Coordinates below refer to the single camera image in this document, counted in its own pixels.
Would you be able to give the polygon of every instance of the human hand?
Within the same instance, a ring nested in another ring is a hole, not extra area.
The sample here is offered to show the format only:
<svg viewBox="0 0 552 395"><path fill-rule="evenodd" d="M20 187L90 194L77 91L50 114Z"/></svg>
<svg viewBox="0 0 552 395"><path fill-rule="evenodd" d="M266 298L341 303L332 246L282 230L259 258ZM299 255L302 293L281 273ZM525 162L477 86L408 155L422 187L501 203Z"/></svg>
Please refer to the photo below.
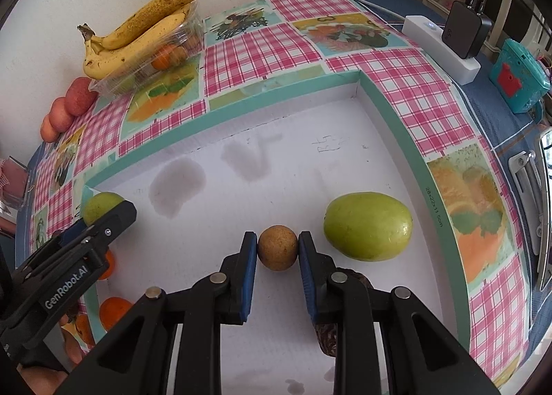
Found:
<svg viewBox="0 0 552 395"><path fill-rule="evenodd" d="M67 315L64 315L60 320L60 326L68 322ZM65 352L69 359L75 364L82 361L83 353L77 339L71 333L61 329L65 340ZM43 367L27 367L19 370L22 378L36 395L52 395L60 384L67 378L67 373L58 372L49 368Z"/></svg>

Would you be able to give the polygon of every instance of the power strip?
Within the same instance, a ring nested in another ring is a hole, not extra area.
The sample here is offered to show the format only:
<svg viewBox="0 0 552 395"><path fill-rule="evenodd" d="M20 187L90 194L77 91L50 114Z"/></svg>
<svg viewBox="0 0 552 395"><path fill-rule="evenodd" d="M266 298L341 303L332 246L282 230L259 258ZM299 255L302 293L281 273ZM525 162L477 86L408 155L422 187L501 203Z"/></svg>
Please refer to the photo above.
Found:
<svg viewBox="0 0 552 395"><path fill-rule="evenodd" d="M475 58L461 59L441 39L443 29L422 15L408 15L402 33L421 46L458 85L473 82L481 65Z"/></svg>

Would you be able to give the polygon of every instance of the black power adapter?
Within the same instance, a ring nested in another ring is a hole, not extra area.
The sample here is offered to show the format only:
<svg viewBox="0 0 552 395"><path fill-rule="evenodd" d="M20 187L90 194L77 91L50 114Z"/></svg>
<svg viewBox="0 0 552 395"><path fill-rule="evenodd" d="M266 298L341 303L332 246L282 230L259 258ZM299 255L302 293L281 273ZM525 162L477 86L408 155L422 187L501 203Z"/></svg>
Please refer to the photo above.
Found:
<svg viewBox="0 0 552 395"><path fill-rule="evenodd" d="M441 38L459 58L469 59L479 53L491 27L490 18L462 1L454 1Z"/></svg>

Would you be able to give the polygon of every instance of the blue toy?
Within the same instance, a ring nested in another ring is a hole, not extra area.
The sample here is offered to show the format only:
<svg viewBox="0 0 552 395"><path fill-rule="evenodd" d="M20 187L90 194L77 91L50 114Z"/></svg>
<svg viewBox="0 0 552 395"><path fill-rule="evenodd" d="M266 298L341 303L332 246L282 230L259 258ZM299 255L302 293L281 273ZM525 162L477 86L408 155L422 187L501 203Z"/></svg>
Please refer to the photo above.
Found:
<svg viewBox="0 0 552 395"><path fill-rule="evenodd" d="M525 113L550 90L542 66L523 45L511 38L504 42L489 79L513 113Z"/></svg>

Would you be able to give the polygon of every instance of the plastic container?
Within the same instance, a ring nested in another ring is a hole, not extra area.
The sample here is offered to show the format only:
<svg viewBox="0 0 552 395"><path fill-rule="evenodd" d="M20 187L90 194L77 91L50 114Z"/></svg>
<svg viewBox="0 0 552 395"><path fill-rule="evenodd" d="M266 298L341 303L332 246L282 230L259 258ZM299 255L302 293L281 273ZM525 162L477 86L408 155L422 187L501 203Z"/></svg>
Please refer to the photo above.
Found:
<svg viewBox="0 0 552 395"><path fill-rule="evenodd" d="M489 79L513 113L526 113L550 90L550 79L526 47L508 38Z"/></svg>
<svg viewBox="0 0 552 395"><path fill-rule="evenodd" d="M136 93L167 69L183 64L203 49L203 23L193 2L186 21L133 60L127 61L101 80L92 80L89 90L115 98Z"/></svg>
<svg viewBox="0 0 552 395"><path fill-rule="evenodd" d="M29 170L15 158L0 160L0 200L20 210L29 193Z"/></svg>

